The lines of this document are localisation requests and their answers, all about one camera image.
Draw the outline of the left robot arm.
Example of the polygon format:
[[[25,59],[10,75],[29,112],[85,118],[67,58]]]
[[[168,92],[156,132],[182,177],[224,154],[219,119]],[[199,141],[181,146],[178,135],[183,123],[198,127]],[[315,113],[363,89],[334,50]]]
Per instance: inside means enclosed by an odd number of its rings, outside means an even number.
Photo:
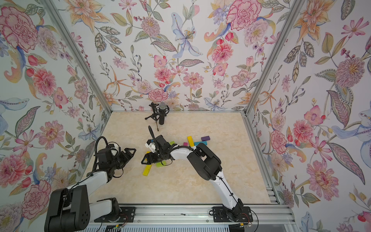
[[[134,148],[121,150],[114,145],[96,152],[93,169],[84,180],[51,193],[44,231],[77,232],[99,218],[116,222],[125,217],[115,197],[95,203],[89,197],[115,178],[116,170],[122,170],[135,153]]]

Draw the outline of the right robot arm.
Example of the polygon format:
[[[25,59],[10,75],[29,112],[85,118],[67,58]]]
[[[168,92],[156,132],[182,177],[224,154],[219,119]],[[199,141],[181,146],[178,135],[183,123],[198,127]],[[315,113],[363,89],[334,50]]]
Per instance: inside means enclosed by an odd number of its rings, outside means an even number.
[[[150,165],[166,160],[188,160],[202,179],[211,182],[222,200],[222,206],[214,206],[209,212],[214,222],[249,223],[253,221],[248,217],[249,210],[244,208],[241,199],[227,183],[221,160],[207,145],[199,144],[195,147],[171,145],[160,135],[149,139],[146,147],[150,152],[145,154],[141,164]]]

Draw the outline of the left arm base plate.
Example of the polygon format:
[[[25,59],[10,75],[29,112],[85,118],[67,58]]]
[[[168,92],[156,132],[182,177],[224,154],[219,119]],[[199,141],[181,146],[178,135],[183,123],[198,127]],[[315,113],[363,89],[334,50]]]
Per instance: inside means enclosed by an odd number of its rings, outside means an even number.
[[[114,209],[110,214],[95,219],[94,222],[99,223],[132,223],[134,221],[136,208],[128,206],[120,206],[119,209]]]

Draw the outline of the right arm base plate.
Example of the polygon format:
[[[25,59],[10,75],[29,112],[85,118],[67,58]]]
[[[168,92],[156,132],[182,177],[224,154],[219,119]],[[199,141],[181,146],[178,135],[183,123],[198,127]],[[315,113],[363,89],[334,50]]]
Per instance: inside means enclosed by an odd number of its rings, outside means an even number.
[[[250,207],[231,210],[224,206],[215,206],[209,211],[209,215],[213,217],[214,222],[249,223],[254,221]]]

